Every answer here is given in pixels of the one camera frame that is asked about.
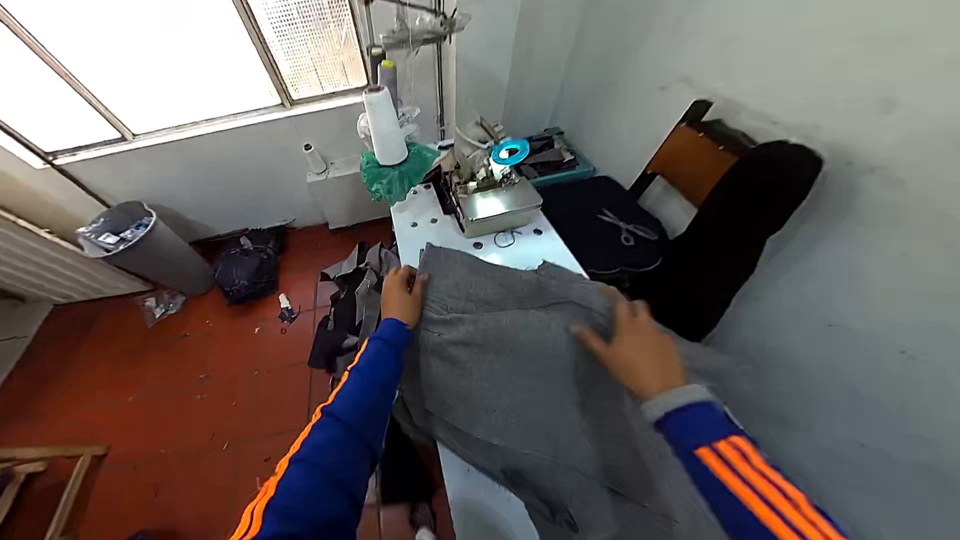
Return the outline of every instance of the gray trash bin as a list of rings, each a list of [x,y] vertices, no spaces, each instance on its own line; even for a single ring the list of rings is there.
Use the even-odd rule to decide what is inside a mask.
[[[118,234],[148,218],[146,231],[126,245],[112,250],[94,238]],[[187,296],[204,294],[213,288],[213,268],[186,242],[156,217],[150,207],[139,201],[121,203],[100,213],[77,237],[88,257],[100,258],[137,276],[177,289]]]

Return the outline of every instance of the hand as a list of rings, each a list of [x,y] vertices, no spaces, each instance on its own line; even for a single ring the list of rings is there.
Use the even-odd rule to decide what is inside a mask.
[[[575,328],[573,333],[614,379],[643,401],[686,384],[680,355],[670,337],[657,330],[646,303],[616,296],[610,343],[588,328]]]
[[[423,309],[423,288],[427,278],[426,274],[418,275],[411,266],[391,270],[383,280],[383,293],[380,296],[383,318],[396,319],[410,329],[415,327]]]

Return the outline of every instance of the scissors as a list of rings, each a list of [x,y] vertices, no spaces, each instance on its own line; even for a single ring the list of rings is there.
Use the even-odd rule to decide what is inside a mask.
[[[657,234],[654,233],[653,231],[647,229],[646,227],[640,227],[637,225],[629,225],[627,223],[624,223],[620,221],[620,218],[613,215],[613,213],[607,209],[603,209],[603,213],[602,214],[598,213],[597,217],[599,217],[600,219],[608,223],[613,223],[614,225],[620,228],[620,243],[625,246],[632,246],[636,243],[634,241],[634,234],[637,234],[641,238],[646,238],[648,240],[658,239]]]

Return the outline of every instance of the blue sleeve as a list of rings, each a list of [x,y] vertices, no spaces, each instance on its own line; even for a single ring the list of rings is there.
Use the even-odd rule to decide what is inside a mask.
[[[732,540],[844,540],[718,403],[678,407],[655,427]]]
[[[230,540],[356,537],[412,335],[396,319],[380,323]]]

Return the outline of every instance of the gray fabric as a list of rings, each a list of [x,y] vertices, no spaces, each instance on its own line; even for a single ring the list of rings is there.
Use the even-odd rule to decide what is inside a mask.
[[[640,403],[568,330],[609,334],[605,285],[429,244],[420,270],[431,279],[401,423],[514,492],[541,538],[725,537]]]
[[[647,419],[647,422],[654,424],[662,418],[664,414],[675,408],[709,401],[713,401],[713,394],[710,394],[710,391],[704,386],[700,384],[687,384],[663,392],[649,402],[645,402],[640,407],[640,410],[643,412],[643,417]]]
[[[380,293],[376,291],[376,286],[379,282],[383,281],[383,278],[386,277],[391,269],[398,268],[399,266],[400,257],[396,252],[396,246],[387,249],[382,243],[377,242],[367,250],[367,254],[363,260],[360,260],[360,244],[357,244],[347,258],[329,266],[323,271],[323,274],[333,280],[357,268],[366,270],[363,281],[361,281],[360,284],[357,285],[356,290],[353,291],[356,300],[354,321],[360,325],[360,328],[357,330],[358,335],[348,334],[347,339],[342,345],[344,350],[357,347],[359,343],[362,343],[363,340],[370,337],[373,331],[376,330],[376,324],[380,320]],[[333,317],[330,317],[327,323],[327,329],[330,331],[333,330],[333,321]],[[355,356],[356,353],[350,351],[345,355],[337,357],[334,381],[339,381],[340,377],[342,377],[347,370],[347,367],[353,362]]]

